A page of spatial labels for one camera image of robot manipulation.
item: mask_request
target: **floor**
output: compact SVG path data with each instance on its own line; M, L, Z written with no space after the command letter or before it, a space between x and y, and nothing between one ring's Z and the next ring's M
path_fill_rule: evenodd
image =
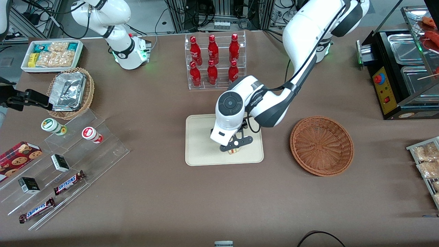
M64 0L60 11L66 11L70 8L71 4L76 0ZM165 11L160 18L162 12L167 8L166 3L163 0L126 0L131 8L131 20L128 24L144 33L153 34L155 32L155 25L157 24L157 33L168 34L174 32L174 27L171 22L171 18L168 11ZM284 6L290 6L291 0L282 0ZM384 17L390 12L398 0L371 0L371 7L368 14L361 20L360 26L378 26ZM276 0L276 4L280 5L280 0ZM402 6L424 5L423 0L404 0ZM404 23L404 19L399 11L400 7L390 16L386 25L398 25ZM59 15L57 21L63 24L65 31L71 36L81 36L84 34L86 28L78 25L72 15ZM135 33L126 27L128 32ZM95 32L89 30L86 37L98 37ZM51 34L52 38L63 38L61 31L58 28L54 28ZM0 76L11 80L18 81L21 75L20 65L24 58L26 45L14 45L14 47L8 48L0 54L0 59L7 57L14 57L12 66L9 68L0 68ZM0 107L0 112L6 112L6 109Z

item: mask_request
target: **brown table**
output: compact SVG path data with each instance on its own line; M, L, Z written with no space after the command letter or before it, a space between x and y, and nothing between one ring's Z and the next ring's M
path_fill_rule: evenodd
M96 84L92 109L132 152L38 231L0 209L0 245L291 247L324 230L347 246L437 246L439 219L421 217L437 210L405 147L439 135L439 120L382 120L367 70L356 65L355 41L369 31L334 39L283 122L262 130L263 162L208 167L184 162L185 120L214 113L221 91L188 90L184 35L160 36L152 61L133 71L114 62L105 40L83 40L81 66ZM247 41L248 74L279 86L288 61L282 45L263 32L247 32ZM52 78L23 73L18 88L45 92ZM294 124L313 115L352 136L355 157L340 176L313 176L290 152ZM8 111L0 150L43 141L46 117L36 107ZM337 246L326 236L303 246L312 243Z

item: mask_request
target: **green light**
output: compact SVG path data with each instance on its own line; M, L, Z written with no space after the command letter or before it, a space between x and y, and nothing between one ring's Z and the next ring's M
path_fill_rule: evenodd
M328 44L328 49L326 50L325 56L329 53L329 47L331 47L331 43Z

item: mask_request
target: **red bottle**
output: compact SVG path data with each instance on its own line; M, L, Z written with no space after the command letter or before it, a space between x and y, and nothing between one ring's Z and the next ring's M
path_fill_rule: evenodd
M238 73L239 73L239 70L236 67L236 60L233 60L230 63L230 68L229 68L229 83L232 83L236 79L238 79Z
M189 65L191 66L191 69L189 70L189 74L191 75L192 83L194 84L194 87L200 87L201 74L197 68L197 64L194 61L191 61Z
M216 69L215 62L212 59L209 60L207 75L209 76L209 83L215 86L218 80L218 70Z
M201 64L203 64L203 59L201 58L201 49L200 46L197 44L197 39L195 38L195 36L191 36L189 40L191 41L192 60L194 60L198 66L201 66Z
M218 45L215 41L215 35L209 35L209 47L207 47L209 51L209 59L213 60L215 64L220 62L220 53L218 51Z
M238 43L238 35L237 34L232 34L232 42L230 42L230 46L229 46L229 60L230 62L232 62L234 59L236 61L239 60L239 43Z

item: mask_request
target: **wicker basket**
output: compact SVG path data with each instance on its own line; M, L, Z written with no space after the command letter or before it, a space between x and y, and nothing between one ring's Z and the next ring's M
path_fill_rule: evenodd
M322 177L341 174L354 157L349 133L324 116L300 120L291 132L290 148L299 165Z
M82 68L74 68L63 71L61 73L73 73L73 72L81 72L87 76L86 87L84 89L83 103L81 108L76 112L56 112L56 111L48 111L52 117L61 118L64 120L70 120L75 116L81 114L83 111L90 108L91 102L93 101L93 93L94 93L94 82L93 78L91 78L90 74ZM55 78L52 80L52 83L49 86L49 90L47 90L47 96L50 96L50 92L52 91L52 87L54 85Z

